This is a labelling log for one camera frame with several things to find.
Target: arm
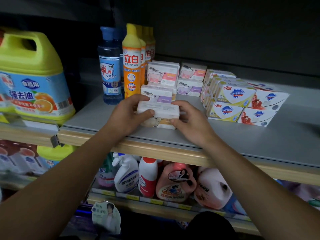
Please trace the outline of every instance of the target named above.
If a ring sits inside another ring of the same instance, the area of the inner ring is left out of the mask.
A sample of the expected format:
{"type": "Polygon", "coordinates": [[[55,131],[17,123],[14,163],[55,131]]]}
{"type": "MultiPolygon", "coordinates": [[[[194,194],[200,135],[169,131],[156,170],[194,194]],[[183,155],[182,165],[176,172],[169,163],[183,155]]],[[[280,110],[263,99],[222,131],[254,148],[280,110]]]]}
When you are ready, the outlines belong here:
{"type": "Polygon", "coordinates": [[[186,115],[172,124],[214,160],[239,202],[265,239],[319,239],[320,212],[222,141],[207,118],[186,101],[175,101],[186,115]]]}
{"type": "Polygon", "coordinates": [[[134,114],[144,95],[134,95],[114,109],[106,125],[58,165],[0,205],[2,239],[56,239],[85,197],[110,150],[153,110],[134,114]]]}

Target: right hand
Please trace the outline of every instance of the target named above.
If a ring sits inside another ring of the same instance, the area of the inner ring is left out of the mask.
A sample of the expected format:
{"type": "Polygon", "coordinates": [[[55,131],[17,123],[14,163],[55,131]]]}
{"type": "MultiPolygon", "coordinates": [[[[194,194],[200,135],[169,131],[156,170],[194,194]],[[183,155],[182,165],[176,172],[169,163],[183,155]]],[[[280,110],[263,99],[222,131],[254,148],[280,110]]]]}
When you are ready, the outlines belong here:
{"type": "Polygon", "coordinates": [[[186,112],[180,116],[180,119],[171,119],[171,124],[181,131],[189,141],[205,148],[206,145],[219,138],[210,126],[207,117],[199,109],[182,100],[174,101],[171,104],[178,105],[180,111],[186,112]]]}

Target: orange and yellow bottle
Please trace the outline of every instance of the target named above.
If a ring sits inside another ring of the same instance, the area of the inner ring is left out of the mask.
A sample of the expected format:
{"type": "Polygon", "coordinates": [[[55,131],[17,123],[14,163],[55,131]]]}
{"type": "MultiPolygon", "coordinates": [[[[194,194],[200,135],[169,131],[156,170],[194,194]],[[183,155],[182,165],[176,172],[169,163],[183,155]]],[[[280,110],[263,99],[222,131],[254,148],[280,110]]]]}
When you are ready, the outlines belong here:
{"type": "Polygon", "coordinates": [[[153,61],[156,55],[156,39],[153,36],[153,27],[149,28],[149,36],[151,40],[151,61],[153,61]]]}
{"type": "Polygon", "coordinates": [[[145,72],[145,80],[147,80],[147,72],[148,72],[148,64],[151,62],[151,51],[152,51],[152,43],[149,35],[149,27],[143,27],[143,40],[146,42],[146,72],[145,72]]]}
{"type": "Polygon", "coordinates": [[[17,114],[59,125],[75,114],[61,60],[43,33],[5,32],[0,46],[0,82],[17,114]],[[26,40],[33,40],[36,50],[26,47],[26,40]]]}
{"type": "Polygon", "coordinates": [[[140,94],[141,42],[134,24],[127,24],[127,35],[122,42],[124,98],[140,94]]]}
{"type": "Polygon", "coordinates": [[[146,42],[142,39],[142,26],[141,25],[135,25],[137,28],[137,35],[141,43],[141,78],[140,78],[140,86],[143,84],[148,84],[147,81],[145,80],[145,72],[146,72],[146,42]]]}

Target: blue bottle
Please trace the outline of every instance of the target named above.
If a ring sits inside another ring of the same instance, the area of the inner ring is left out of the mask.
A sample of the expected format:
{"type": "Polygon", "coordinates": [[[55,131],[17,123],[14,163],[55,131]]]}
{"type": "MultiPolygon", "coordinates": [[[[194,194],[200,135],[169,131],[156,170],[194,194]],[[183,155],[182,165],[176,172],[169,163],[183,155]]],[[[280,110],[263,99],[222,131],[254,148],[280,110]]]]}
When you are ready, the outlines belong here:
{"type": "Polygon", "coordinates": [[[123,100],[121,92],[120,49],[113,41],[114,28],[101,27],[103,42],[98,46],[103,86],[103,101],[117,105],[123,100]]]}
{"type": "Polygon", "coordinates": [[[123,53],[122,53],[122,41],[123,41],[123,30],[121,28],[114,28],[113,32],[113,42],[120,49],[120,63],[121,66],[121,91],[123,97],[125,96],[125,87],[124,87],[124,77],[123,77],[123,53]]]}

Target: barcode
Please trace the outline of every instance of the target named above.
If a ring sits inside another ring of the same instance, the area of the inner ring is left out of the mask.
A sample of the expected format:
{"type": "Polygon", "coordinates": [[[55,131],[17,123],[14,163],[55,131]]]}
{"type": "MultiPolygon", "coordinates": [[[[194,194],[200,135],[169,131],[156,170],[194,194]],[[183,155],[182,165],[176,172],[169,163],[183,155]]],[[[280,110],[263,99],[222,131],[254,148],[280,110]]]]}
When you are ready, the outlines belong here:
{"type": "Polygon", "coordinates": [[[68,100],[64,100],[64,101],[62,101],[60,103],[57,103],[58,109],[64,109],[64,108],[66,108],[68,106],[69,106],[69,101],[68,100]]]}

